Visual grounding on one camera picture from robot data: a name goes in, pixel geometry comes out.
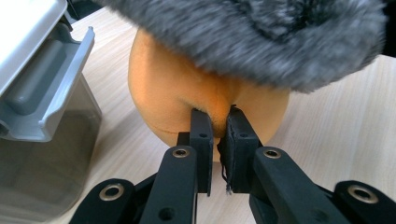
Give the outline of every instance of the light wood surface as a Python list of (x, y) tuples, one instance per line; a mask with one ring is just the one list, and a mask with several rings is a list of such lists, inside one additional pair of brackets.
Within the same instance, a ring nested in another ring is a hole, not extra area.
[[(127, 63), (136, 27), (106, 9), (73, 26), (76, 40), (88, 26), (96, 32), (83, 74), (103, 111), (103, 123), (81, 199), (51, 223), (67, 223), (82, 198), (103, 180), (137, 184), (156, 173), (167, 149), (140, 118), (128, 91)], [(396, 59), (380, 56), (363, 71), (319, 91), (294, 93), (268, 145), (286, 150), (324, 188), (355, 179), (395, 200), (395, 74)], [(226, 195), (218, 163), (213, 173), (212, 196), (198, 197), (198, 223), (254, 223), (248, 196)]]

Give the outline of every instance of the gray plastic container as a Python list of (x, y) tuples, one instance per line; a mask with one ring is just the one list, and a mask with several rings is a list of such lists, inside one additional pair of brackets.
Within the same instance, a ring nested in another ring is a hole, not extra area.
[(42, 35), (15, 76), (3, 76), (15, 64), (1, 62), (8, 82), (0, 83), (0, 223), (44, 222), (67, 211), (82, 192), (99, 132), (101, 111), (81, 74), (93, 29), (81, 42), (60, 22)]

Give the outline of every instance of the fluffy fur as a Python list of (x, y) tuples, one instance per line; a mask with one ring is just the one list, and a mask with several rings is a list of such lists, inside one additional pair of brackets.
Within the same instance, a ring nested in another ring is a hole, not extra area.
[(310, 92), (383, 48), (380, 0), (97, 0), (197, 66)]

